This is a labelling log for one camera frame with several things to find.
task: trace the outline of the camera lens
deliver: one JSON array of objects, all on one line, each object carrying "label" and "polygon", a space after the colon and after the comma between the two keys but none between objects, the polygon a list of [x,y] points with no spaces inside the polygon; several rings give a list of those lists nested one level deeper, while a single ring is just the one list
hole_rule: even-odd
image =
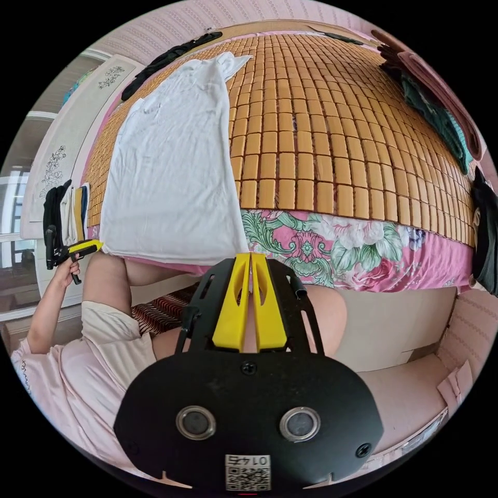
[{"label": "camera lens", "polygon": [[213,414],[201,406],[187,406],[176,416],[176,427],[188,439],[203,440],[216,430]]},{"label": "camera lens", "polygon": [[291,442],[308,441],[317,434],[319,429],[318,413],[307,407],[293,408],[280,420],[280,432]]}]

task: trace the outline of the window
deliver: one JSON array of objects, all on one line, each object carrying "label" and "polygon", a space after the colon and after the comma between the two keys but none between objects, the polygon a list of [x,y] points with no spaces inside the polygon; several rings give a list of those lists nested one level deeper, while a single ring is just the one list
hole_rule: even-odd
[{"label": "window", "polygon": [[30,167],[12,166],[8,176],[0,176],[1,233],[19,233],[22,200]]},{"label": "window", "polygon": [[40,301],[36,278],[36,241],[22,240],[22,201],[31,168],[4,165],[0,174],[0,320],[34,308]]}]

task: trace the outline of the white towel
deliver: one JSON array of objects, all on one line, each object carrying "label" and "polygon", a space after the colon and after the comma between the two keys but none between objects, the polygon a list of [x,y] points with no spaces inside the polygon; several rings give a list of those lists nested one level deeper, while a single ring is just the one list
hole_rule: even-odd
[{"label": "white towel", "polygon": [[225,82],[250,58],[226,52],[186,62],[131,107],[102,205],[104,252],[192,265],[248,252]]},{"label": "white towel", "polygon": [[76,220],[74,219],[74,187],[69,187],[62,198],[61,210],[61,235],[64,245],[78,242]]}]

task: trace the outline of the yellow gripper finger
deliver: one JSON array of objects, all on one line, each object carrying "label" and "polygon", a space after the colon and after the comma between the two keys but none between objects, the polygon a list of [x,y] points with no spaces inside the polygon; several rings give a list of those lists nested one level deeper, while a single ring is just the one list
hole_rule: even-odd
[{"label": "yellow gripper finger", "polygon": [[258,353],[268,349],[283,349],[287,343],[287,334],[271,282],[266,256],[253,253],[251,266]]},{"label": "yellow gripper finger", "polygon": [[238,254],[213,335],[213,343],[217,348],[242,352],[249,302],[250,269],[251,254]]},{"label": "yellow gripper finger", "polygon": [[69,248],[70,254],[80,253],[89,247],[95,246],[95,251],[100,251],[102,248],[102,242],[99,240],[83,240],[81,242],[77,242]]}]

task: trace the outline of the person's hand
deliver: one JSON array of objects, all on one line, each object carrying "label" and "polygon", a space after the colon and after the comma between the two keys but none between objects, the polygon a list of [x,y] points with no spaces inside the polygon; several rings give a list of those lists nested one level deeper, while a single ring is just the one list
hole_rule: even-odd
[{"label": "person's hand", "polygon": [[71,258],[68,258],[64,263],[57,266],[53,280],[55,280],[55,282],[63,289],[66,289],[66,287],[73,281],[72,274],[79,275],[79,263],[78,261],[73,262]]}]

